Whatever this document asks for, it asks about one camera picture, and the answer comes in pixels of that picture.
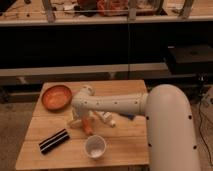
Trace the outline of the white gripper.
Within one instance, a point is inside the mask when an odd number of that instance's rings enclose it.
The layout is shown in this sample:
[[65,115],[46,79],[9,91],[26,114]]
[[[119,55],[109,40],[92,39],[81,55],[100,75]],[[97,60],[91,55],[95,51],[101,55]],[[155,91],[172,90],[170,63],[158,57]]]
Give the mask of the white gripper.
[[82,121],[80,119],[90,119],[90,120],[94,119],[94,117],[90,114],[90,112],[87,109],[73,107],[72,112],[77,119],[70,120],[67,123],[67,125],[73,129],[79,129],[82,127]]

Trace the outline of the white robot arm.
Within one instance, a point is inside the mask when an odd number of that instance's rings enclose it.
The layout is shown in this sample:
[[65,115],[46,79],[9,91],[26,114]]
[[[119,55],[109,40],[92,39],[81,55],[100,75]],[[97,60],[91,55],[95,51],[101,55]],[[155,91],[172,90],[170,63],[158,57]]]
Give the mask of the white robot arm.
[[178,87],[161,84],[149,93],[95,96],[84,85],[71,104],[80,117],[89,110],[144,116],[150,171],[201,171],[192,110]]

